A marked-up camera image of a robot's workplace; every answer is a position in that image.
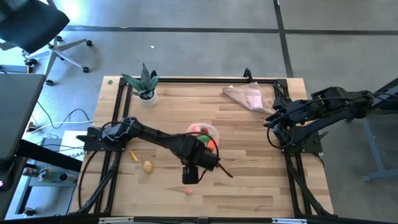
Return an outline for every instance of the butcher block tabletop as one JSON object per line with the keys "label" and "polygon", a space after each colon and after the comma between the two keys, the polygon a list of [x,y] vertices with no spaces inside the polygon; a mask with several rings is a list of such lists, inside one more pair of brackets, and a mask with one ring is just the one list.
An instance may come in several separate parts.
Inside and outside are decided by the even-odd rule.
{"label": "butcher block tabletop", "polygon": [[[119,80],[120,77],[104,77],[94,126],[101,127],[112,120]],[[307,99],[303,79],[288,78],[287,83],[291,99]],[[294,216],[284,155],[267,142],[263,123],[268,115],[249,111],[226,96],[222,88],[230,85],[245,84],[160,82],[156,88],[159,100],[152,108],[143,107],[138,97],[131,97],[129,116],[135,116],[142,124],[166,133],[184,133],[193,123],[214,126],[220,134],[220,163],[234,177],[229,178],[221,169],[215,169],[207,172],[199,184],[183,185],[181,162],[168,149],[141,139],[132,139],[122,153],[112,216]],[[260,86],[272,106],[275,99],[272,85]],[[126,92],[127,88],[124,88],[118,120],[122,118]],[[273,134],[271,140],[277,144]],[[130,150],[137,156],[138,162],[132,159]],[[88,157],[85,156],[82,169]],[[88,164],[81,185],[82,203],[98,186],[103,159],[104,152],[98,152]],[[323,207],[332,213],[321,161],[313,154],[302,154],[302,160],[308,188]],[[145,161],[153,163],[153,173],[144,173]],[[187,195],[186,189],[192,190],[192,194]],[[108,190],[109,184],[104,191],[102,209],[108,198]],[[301,192],[298,190],[297,193],[304,211]],[[77,194],[71,211],[76,210]]]}

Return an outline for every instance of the chair base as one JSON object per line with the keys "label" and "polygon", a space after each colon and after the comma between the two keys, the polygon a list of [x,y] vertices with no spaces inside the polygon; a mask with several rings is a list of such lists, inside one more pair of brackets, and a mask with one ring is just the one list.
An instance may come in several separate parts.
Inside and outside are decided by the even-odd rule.
{"label": "chair base", "polygon": [[80,67],[82,69],[83,72],[88,73],[89,69],[88,67],[84,67],[83,65],[81,65],[80,63],[76,62],[74,59],[70,58],[69,56],[65,55],[63,53],[64,50],[68,50],[78,44],[81,44],[83,42],[86,42],[86,45],[91,47],[92,46],[92,42],[90,40],[87,39],[81,39],[78,41],[74,41],[74,42],[70,42],[67,44],[62,44],[62,45],[58,45],[57,39],[59,40],[59,36],[57,36],[57,38],[54,38],[53,40],[53,45],[51,44],[47,44],[49,49],[46,50],[45,52],[41,52],[39,54],[35,54],[29,57],[26,57],[25,62],[27,62],[29,59],[33,59],[33,58],[40,58],[40,57],[44,57],[44,56],[48,56],[47,59],[47,64],[45,66],[44,69],[44,75],[47,77],[51,71],[51,68],[55,62],[55,59],[58,57],[61,60],[67,60],[68,62],[76,65],[77,67]]}

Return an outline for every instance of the gray floor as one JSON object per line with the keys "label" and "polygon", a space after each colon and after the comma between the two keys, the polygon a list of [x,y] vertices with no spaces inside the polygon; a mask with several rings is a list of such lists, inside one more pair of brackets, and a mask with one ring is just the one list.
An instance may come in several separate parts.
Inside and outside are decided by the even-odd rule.
{"label": "gray floor", "polygon": [[[272,0],[55,2],[72,24],[85,26],[277,28]],[[286,29],[398,30],[398,1],[279,2]],[[84,109],[92,118],[103,76],[138,75],[142,62],[159,75],[240,77],[249,67],[257,77],[286,77],[278,34],[65,31],[61,35],[66,42],[87,38],[94,46],[81,44],[66,51],[90,67],[88,74],[57,59],[49,75],[57,85],[44,86],[39,99],[54,121],[61,121],[75,108]],[[396,35],[287,35],[294,77],[305,79],[308,94],[328,86],[377,90],[397,78],[397,43]],[[20,54],[19,49],[0,52],[0,63],[22,63]],[[38,66],[36,72],[42,71],[43,66]],[[49,123],[40,108],[33,115],[40,125]],[[83,121],[84,117],[74,114],[71,120]],[[66,124],[25,138],[37,142],[48,133],[62,137],[64,130],[87,126]],[[330,133],[322,144],[336,214],[398,222],[398,178],[361,180],[362,175],[376,171],[361,123],[337,123],[327,130]],[[39,199],[40,194],[32,197]]]}

